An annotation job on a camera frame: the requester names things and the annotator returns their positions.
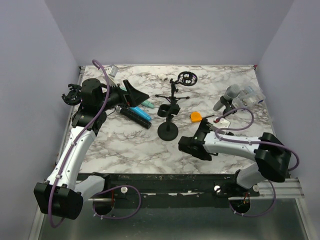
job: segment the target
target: blue marker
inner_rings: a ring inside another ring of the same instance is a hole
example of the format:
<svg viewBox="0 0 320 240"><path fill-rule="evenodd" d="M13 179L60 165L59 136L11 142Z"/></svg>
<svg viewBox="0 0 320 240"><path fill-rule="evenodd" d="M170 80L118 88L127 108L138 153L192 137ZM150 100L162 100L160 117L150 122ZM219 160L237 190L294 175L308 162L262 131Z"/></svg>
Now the blue marker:
<svg viewBox="0 0 320 240"><path fill-rule="evenodd" d="M145 120L150 121L152 118L143 110L141 110L139 107L130 107L130 110L135 112L140 117L144 118Z"/></svg>

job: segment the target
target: black microphone stand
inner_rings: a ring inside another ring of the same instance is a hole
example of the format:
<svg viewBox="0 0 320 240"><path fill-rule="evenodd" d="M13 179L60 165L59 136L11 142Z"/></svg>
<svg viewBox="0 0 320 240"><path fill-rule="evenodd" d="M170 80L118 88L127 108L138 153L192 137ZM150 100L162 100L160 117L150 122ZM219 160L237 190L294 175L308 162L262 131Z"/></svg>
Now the black microphone stand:
<svg viewBox="0 0 320 240"><path fill-rule="evenodd" d="M192 72L182 72L178 76L178 80L174 81L172 78L170 79L171 84L171 96L162 96L155 95L157 98L164 98L170 104L161 104L159 110L157 112L159 117L165 118L165 122L161 123L158 127L158 136L164 141L172 141L174 140L179 133L177 125L172 122L174 115L177 115L180 111L180 107L177 102L181 99L189 99L189 96L185 97L175 97L175 93L179 91L177 88L178 84L182 84L184 86L193 86L196 84L198 78Z"/></svg>

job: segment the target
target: teal marker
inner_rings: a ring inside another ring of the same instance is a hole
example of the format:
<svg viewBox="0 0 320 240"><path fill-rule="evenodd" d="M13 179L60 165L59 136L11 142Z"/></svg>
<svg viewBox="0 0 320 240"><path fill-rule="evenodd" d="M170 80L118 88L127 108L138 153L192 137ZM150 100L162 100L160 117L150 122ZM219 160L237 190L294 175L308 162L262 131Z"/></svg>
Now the teal marker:
<svg viewBox="0 0 320 240"><path fill-rule="evenodd" d="M130 107L130 110L135 112L140 117L144 118L147 121L150 121L152 118L145 111L141 110L139 107Z"/></svg>
<svg viewBox="0 0 320 240"><path fill-rule="evenodd" d="M123 87L123 86L121 86L120 88L122 90L124 90L124 91L127 91L127 89L125 87ZM143 106L147 107L147 108L150 108L150 109L154 109L155 108L155 106L151 102L149 102L148 100L143 101L141 104Z"/></svg>

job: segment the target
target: gray floor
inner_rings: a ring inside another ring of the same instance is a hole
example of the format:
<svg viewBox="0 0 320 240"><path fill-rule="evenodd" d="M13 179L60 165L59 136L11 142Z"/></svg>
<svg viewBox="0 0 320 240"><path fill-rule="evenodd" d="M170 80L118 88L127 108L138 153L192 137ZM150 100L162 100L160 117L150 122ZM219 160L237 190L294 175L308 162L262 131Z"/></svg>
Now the gray floor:
<svg viewBox="0 0 320 240"><path fill-rule="evenodd" d="M270 200L252 201L249 213L260 213ZM93 217L86 202L76 220L53 229L45 218L41 240L306 240L294 199L277 200L274 210L259 218L234 215L230 209L141 209L126 220ZM131 210L117 210L117 216Z"/></svg>

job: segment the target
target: round black base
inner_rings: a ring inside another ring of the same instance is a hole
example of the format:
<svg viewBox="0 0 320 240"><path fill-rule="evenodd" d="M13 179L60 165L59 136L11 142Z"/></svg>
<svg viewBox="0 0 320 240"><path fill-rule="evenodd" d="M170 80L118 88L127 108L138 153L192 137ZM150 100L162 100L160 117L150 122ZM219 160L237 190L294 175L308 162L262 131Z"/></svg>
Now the round black base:
<svg viewBox="0 0 320 240"><path fill-rule="evenodd" d="M170 130L167 131L167 123L161 123L160 126L158 127L158 135L159 137L164 140L164 141L172 141L178 136L179 130L178 127L170 122L169 123Z"/></svg>

